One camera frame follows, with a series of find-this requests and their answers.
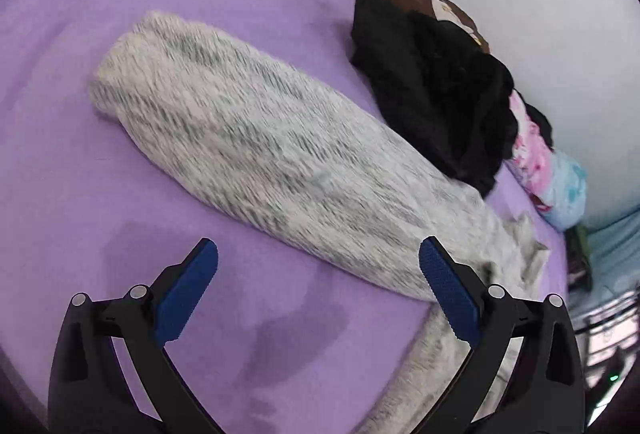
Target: wall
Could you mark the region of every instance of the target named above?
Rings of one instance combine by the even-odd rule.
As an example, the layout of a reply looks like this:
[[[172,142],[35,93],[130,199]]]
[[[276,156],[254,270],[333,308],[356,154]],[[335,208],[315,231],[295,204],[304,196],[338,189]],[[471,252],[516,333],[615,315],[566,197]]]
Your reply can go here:
[[[589,173],[589,221],[640,204],[638,0],[453,0]]]

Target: bed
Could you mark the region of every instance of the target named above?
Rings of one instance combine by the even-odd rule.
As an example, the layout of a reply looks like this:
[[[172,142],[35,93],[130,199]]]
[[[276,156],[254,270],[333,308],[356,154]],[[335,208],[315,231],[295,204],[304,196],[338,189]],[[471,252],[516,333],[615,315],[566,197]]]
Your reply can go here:
[[[69,298],[124,295],[201,237],[220,270],[167,351],[231,434],[355,428],[393,377],[429,305],[337,270],[195,200],[116,125],[86,87],[113,42],[150,9],[219,27],[319,78],[381,118],[349,63],[354,0],[0,0],[0,353],[44,420]],[[551,250],[540,295],[566,293],[561,234],[506,168],[488,198],[528,212]],[[126,350],[143,412],[156,416]]]

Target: pink patterned fabric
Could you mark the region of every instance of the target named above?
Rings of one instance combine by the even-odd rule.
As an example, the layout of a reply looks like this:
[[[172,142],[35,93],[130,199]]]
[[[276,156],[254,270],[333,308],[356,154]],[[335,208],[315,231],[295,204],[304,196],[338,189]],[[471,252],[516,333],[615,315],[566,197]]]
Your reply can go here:
[[[540,196],[551,183],[551,151],[540,136],[537,124],[527,115],[524,102],[514,90],[509,99],[511,112],[518,121],[518,136],[508,166],[520,185],[530,194]]]

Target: blue gripper pad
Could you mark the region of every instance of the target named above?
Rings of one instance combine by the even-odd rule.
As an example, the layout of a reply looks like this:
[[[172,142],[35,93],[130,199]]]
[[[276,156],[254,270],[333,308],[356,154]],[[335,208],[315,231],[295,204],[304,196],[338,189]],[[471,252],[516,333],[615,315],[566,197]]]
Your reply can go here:
[[[212,241],[191,259],[156,310],[159,346],[180,336],[196,305],[218,271],[218,248]]]
[[[420,269],[456,337],[468,342],[473,349],[481,336],[478,308],[453,269],[455,261],[444,248],[440,252],[434,240],[427,237],[420,245]]]

